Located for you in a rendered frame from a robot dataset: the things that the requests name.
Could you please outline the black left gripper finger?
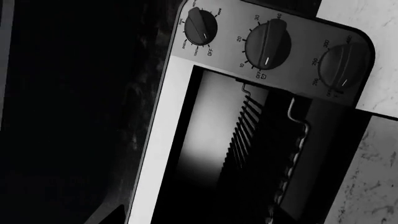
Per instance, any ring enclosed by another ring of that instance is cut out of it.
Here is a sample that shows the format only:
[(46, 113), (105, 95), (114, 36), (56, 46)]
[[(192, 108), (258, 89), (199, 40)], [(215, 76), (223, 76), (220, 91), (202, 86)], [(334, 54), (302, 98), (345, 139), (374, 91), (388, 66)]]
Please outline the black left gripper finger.
[(84, 224), (125, 224), (126, 211), (124, 205), (108, 209), (98, 208)]

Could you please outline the silver toaster oven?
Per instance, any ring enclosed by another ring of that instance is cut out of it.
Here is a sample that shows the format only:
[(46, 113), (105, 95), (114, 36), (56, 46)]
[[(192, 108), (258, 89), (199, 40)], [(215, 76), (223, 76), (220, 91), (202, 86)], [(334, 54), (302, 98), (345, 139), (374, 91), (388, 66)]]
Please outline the silver toaster oven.
[[(188, 12), (199, 7), (218, 23), (207, 45), (184, 34)], [(260, 70), (245, 55), (249, 33), (271, 19), (287, 23), (290, 55)], [(361, 81), (345, 90), (318, 76), (332, 47), (361, 43), (369, 63)], [(355, 27), (273, 7), (261, 0), (183, 0), (179, 5), (146, 137), (126, 224), (221, 224), (217, 182), (246, 95), (264, 102), (270, 91), (309, 98), (310, 132), (282, 209), (298, 224), (326, 218), (365, 126), (359, 98), (375, 63), (367, 33)]]

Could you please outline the black function selector knob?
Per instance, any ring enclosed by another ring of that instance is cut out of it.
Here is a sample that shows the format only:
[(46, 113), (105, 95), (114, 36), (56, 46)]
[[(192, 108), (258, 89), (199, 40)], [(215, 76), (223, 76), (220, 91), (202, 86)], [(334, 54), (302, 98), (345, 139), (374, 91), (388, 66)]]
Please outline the black function selector knob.
[(189, 10), (184, 34), (192, 44), (197, 46), (209, 44), (216, 37), (217, 31), (218, 23), (211, 12), (199, 7)]

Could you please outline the black timer knob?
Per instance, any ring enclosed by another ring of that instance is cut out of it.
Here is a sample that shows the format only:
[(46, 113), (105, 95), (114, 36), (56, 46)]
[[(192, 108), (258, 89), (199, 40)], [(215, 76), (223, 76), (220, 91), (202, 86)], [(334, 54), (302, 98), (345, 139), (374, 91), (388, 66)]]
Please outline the black timer knob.
[(287, 23), (281, 19), (271, 19), (249, 33), (245, 55), (252, 66), (260, 70), (272, 70), (287, 60), (291, 47)]

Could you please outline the black temperature knob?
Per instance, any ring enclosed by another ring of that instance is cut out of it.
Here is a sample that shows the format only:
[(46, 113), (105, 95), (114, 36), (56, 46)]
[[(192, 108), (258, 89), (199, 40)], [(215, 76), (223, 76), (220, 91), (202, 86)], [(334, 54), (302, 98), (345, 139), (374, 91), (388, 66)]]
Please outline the black temperature knob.
[(318, 64), (318, 76), (330, 89), (345, 90), (361, 81), (369, 63), (365, 44), (342, 44), (325, 52)]

